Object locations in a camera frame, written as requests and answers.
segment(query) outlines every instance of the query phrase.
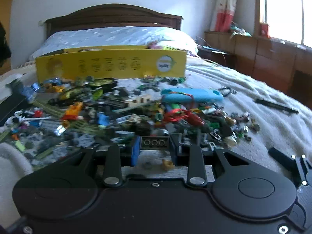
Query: white circular logo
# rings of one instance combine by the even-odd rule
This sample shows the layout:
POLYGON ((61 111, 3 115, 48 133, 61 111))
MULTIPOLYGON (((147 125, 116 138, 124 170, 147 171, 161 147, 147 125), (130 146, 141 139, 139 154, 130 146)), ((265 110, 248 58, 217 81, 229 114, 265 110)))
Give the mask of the white circular logo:
POLYGON ((156 63, 157 69, 161 72, 168 72, 171 70, 174 60, 170 56, 160 57, 156 63))

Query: dark jacket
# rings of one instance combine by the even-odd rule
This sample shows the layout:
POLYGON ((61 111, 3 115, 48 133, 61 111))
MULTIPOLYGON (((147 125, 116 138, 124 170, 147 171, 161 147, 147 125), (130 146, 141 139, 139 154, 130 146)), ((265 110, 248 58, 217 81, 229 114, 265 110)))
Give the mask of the dark jacket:
POLYGON ((11 51, 5 39, 5 30, 0 23, 0 67, 7 58, 11 57, 11 51))

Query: bed sheet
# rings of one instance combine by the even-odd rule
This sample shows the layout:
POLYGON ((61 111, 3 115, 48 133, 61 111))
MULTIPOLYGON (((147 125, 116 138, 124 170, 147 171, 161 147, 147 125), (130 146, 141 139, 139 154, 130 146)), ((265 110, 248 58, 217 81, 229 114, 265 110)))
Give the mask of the bed sheet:
MULTIPOLYGON (((29 71, 23 75, 27 76, 27 80, 31 81, 32 75, 35 80, 35 67, 31 66, 29 71)), ((264 167, 267 167, 286 176, 289 175, 281 165, 272 159, 267 151, 270 147, 280 149, 285 154, 291 156, 301 156, 305 154, 310 160, 312 158, 312 111, 299 103, 298 101, 286 96, 265 83, 256 81, 249 76, 240 74, 239 72, 222 66, 217 66, 202 59, 188 57, 187 67, 185 71, 187 80, 179 87, 192 88, 214 88, 218 89, 222 86, 229 86, 237 90, 237 94, 229 95, 224 99, 223 106, 227 113, 249 112, 252 118, 255 118, 260 125, 261 130, 253 134, 250 143, 241 140, 241 142, 232 151, 250 159, 264 167), (283 111, 268 108, 263 105, 256 104, 254 99, 265 98, 276 101, 291 107, 297 108, 299 114, 288 114, 283 111)), ((136 88, 140 84, 139 79, 119 80, 119 86, 126 87, 129 91, 136 88)), ((167 88, 166 83, 161 83, 160 88, 167 88)), ((159 93, 152 90, 144 92, 151 94, 153 99, 159 98, 159 93)), ((138 159, 136 167, 123 167, 124 176, 128 174, 142 174, 146 177, 182 177, 186 178, 187 168, 177 167, 174 170, 164 171, 161 168, 163 155, 156 151, 142 151, 138 159), (151 163, 151 167, 146 169, 146 162, 151 163)), ((5 162, 5 170, 21 170, 27 169, 28 166, 19 166, 21 162, 2 161, 5 162)), ((18 218, 17 211, 13 205, 10 191, 15 181, 23 174, 12 171, 12 175, 8 175, 7 171, 0 172, 0 224, 8 226, 18 218)), ((206 166, 208 181, 213 181, 213 174, 210 166, 206 166)))
POLYGON ((153 41, 174 48, 188 50, 194 55, 198 52, 194 40, 182 31, 157 26, 124 26, 57 32, 50 36, 43 45, 29 57, 29 60, 34 60, 43 54, 65 48, 108 45, 148 45, 153 41))

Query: white wall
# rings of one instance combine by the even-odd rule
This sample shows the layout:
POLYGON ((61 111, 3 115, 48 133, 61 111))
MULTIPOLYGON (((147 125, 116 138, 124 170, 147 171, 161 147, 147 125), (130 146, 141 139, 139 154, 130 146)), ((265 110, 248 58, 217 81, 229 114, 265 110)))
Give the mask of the white wall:
POLYGON ((251 35, 255 28, 255 0, 237 0, 233 21, 251 35))
POLYGON ((215 0, 13 0, 10 22, 11 66, 27 61, 43 43, 45 21, 79 9, 105 3, 122 3, 146 7, 184 18, 181 30, 192 38, 209 29, 215 0))

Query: window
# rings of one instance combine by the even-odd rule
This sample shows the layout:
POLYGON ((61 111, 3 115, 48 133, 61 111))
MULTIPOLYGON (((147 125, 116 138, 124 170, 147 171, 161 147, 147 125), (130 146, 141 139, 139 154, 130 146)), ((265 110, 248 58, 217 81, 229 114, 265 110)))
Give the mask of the window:
POLYGON ((312 0, 260 0, 273 38, 312 47, 312 0))

